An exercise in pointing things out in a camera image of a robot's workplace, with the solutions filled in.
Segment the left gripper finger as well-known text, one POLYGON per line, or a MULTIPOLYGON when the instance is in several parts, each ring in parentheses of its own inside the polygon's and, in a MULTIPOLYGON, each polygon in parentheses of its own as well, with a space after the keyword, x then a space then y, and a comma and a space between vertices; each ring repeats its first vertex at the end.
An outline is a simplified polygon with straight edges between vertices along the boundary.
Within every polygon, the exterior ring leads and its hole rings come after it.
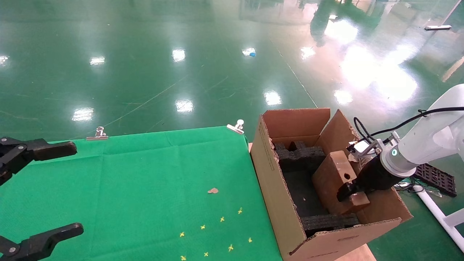
POLYGON ((50 144, 44 139, 21 141, 2 137, 0 141, 0 185, 33 161, 47 161, 77 154, 72 141, 50 144))
POLYGON ((48 258, 55 246, 62 241, 83 234, 81 223, 72 223, 63 227, 38 233, 17 244, 0 237, 1 261, 39 261, 48 258))

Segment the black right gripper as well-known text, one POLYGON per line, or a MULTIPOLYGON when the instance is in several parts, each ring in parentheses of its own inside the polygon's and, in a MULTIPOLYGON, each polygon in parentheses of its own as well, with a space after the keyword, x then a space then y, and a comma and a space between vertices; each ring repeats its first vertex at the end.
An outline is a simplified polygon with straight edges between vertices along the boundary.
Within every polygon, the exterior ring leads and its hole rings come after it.
POLYGON ((345 182, 338 189, 337 200, 343 202, 351 195, 361 191, 388 190, 400 182, 400 178, 391 174, 382 164, 381 157, 370 160, 353 182, 345 182))

